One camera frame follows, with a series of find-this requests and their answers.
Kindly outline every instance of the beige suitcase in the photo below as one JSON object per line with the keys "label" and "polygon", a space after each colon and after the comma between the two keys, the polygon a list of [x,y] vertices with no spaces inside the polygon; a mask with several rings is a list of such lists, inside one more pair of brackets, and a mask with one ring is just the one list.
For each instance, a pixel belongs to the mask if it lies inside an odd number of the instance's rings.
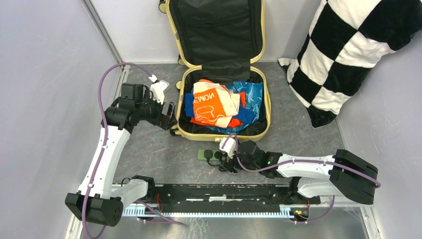
{"label": "beige suitcase", "polygon": [[196,141],[219,142],[227,136],[190,123],[183,95],[191,92],[194,82],[263,82],[259,120],[238,134],[241,141],[260,140],[270,127],[271,102],[264,74],[251,63],[258,61],[265,50],[264,0],[166,0],[166,14],[180,63],[189,67],[177,84],[178,123],[170,133]]}

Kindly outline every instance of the metal frame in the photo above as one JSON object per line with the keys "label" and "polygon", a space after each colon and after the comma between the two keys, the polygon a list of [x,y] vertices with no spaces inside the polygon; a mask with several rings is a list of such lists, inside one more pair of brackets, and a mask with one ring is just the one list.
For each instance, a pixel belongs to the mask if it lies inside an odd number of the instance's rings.
{"label": "metal frame", "polygon": [[104,26],[103,21],[100,18],[100,15],[98,14],[97,10],[95,9],[95,6],[91,0],[82,0],[82,3],[84,4],[85,8],[87,9],[87,12],[91,16],[91,19],[93,20],[95,26],[98,29],[98,32],[100,32],[101,37],[103,38],[105,44],[107,45],[108,49],[110,50],[114,60],[117,63],[122,63],[123,59],[120,56],[115,44],[113,43],[109,33],[107,32],[106,26]]}
{"label": "metal frame", "polygon": [[[338,117],[335,118],[335,123],[337,124],[338,132],[340,133],[340,138],[343,143],[344,149],[347,149],[346,140],[344,140],[344,135],[341,132],[340,124],[338,122]],[[383,235],[381,233],[381,227],[379,222],[379,217],[376,211],[376,207],[361,207],[360,211],[362,213],[363,221],[365,224],[366,232],[368,234],[369,239],[383,239]]]}
{"label": "metal frame", "polygon": [[[121,187],[120,184],[113,184],[111,191],[114,192],[115,190]],[[320,197],[321,203],[317,205],[311,205],[312,208],[327,208],[331,204],[331,196],[321,196]],[[142,205],[133,203],[128,208],[129,209],[140,209]],[[335,198],[335,208],[350,208],[350,207],[359,207],[362,212],[362,217],[365,225],[366,232],[368,234],[369,239],[383,239],[381,234],[381,228],[379,227],[378,217],[375,210],[374,205],[363,205],[356,202],[353,202],[346,197],[339,197]],[[303,205],[280,205],[280,209],[286,208],[303,208]],[[73,214],[71,216],[68,229],[66,231],[65,239],[79,239],[82,235],[82,222],[79,221]]]}
{"label": "metal frame", "polygon": [[[142,204],[132,204],[123,210],[122,217],[158,217],[156,214],[147,214]],[[294,218],[290,215],[290,207],[280,206],[279,212],[271,213],[161,213],[168,218]]]}

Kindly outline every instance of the light purple wall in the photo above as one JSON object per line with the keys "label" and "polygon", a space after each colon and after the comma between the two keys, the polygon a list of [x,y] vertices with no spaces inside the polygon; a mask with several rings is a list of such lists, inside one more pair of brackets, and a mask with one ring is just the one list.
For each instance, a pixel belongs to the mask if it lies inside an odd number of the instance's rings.
{"label": "light purple wall", "polygon": [[[179,51],[158,0],[92,2],[124,61],[176,63]],[[296,58],[319,4],[320,0],[265,0],[267,47],[261,60]]]}
{"label": "light purple wall", "polygon": [[[0,238],[63,238],[64,204],[100,134],[97,85],[114,60],[79,0],[0,6]],[[106,80],[111,102],[117,70]]]}
{"label": "light purple wall", "polygon": [[338,122],[347,148],[379,169],[385,238],[422,238],[422,33],[381,59]]}

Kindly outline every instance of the suitcase wheel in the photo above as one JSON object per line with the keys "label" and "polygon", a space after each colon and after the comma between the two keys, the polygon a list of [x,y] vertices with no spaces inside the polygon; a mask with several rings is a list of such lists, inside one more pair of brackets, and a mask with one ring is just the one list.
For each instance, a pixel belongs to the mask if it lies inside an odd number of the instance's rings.
{"label": "suitcase wheel", "polygon": [[178,92],[180,92],[181,88],[182,88],[182,81],[176,82],[176,89]]}
{"label": "suitcase wheel", "polygon": [[160,3],[158,4],[158,9],[162,13],[167,13],[167,11],[166,11],[166,1],[160,0]]}
{"label": "suitcase wheel", "polygon": [[171,128],[169,131],[170,131],[171,136],[179,136],[180,135],[180,132],[177,128],[176,129]]}
{"label": "suitcase wheel", "polygon": [[183,62],[183,60],[182,60],[182,58],[180,57],[180,55],[179,55],[179,58],[177,59],[177,63],[178,63],[179,65],[181,65],[181,66],[184,66],[184,65],[185,65],[185,63]]}

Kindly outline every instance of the black and white checkered pillow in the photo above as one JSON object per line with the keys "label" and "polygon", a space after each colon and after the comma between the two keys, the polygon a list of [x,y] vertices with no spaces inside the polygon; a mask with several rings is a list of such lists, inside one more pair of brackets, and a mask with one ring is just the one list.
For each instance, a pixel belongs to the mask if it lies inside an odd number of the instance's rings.
{"label": "black and white checkered pillow", "polygon": [[280,58],[313,127],[333,121],[381,57],[422,29],[422,0],[322,0],[296,60]]}

